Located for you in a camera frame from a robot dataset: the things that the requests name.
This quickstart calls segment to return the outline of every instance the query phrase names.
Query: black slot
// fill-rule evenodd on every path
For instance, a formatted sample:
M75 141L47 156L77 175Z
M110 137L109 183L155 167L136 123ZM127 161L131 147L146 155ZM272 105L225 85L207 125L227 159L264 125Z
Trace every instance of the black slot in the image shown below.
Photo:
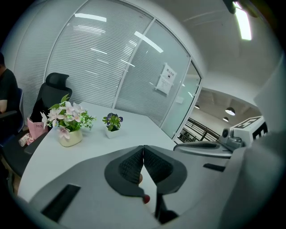
M42 214L51 220L58 222L62 214L68 208L80 187L68 184L63 190L42 210Z
M204 164L203 167L211 169L211 170L219 171L219 172L223 172L225 169L225 166L214 165L210 163Z

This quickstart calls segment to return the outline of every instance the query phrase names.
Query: ceiling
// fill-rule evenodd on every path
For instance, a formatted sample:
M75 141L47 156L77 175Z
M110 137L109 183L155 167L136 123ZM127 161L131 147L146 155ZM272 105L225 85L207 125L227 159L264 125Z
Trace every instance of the ceiling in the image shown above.
M169 11L195 40L208 68L261 87L270 77L281 49L270 28L248 15L252 40L242 40L234 14L223 0L151 0Z
M228 117L228 123L232 126L248 118L261 116L259 110L249 107L245 103L239 102L225 94L214 93L204 89L201 90L197 104L200 106L200 110L218 119ZM228 107L232 107L235 110L235 116L225 112Z

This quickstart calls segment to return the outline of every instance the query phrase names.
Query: potted plant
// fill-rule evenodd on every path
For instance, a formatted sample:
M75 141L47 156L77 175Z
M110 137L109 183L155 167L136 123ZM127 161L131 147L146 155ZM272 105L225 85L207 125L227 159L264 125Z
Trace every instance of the potted plant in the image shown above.
M92 128L93 120L96 118L89 116L88 112L81 105L75 102L71 105L67 101L68 94L65 95L60 104L54 104L49 110L48 118L42 115L44 127L58 127L59 142L62 146L69 147L82 140L81 127Z
M119 135L119 129L123 122L123 117L118 117L117 114L109 113L106 117L103 117L102 120L105 124L107 124L105 133L109 139L112 139Z

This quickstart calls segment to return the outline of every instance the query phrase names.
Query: glass door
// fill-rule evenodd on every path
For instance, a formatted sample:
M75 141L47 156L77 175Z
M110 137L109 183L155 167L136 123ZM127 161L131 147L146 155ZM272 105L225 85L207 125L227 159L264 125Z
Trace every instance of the glass door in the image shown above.
M174 137L185 116L189 114L189 109L199 87L200 81L201 78L192 62L174 103L172 104L161 127L170 138Z

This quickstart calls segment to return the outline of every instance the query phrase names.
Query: chair headrest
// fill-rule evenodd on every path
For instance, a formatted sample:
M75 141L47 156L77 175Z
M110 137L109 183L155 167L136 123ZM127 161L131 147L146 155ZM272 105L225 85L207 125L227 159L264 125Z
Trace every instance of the chair headrest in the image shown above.
M46 84L54 88L64 89L68 77L69 75L53 72L46 77Z

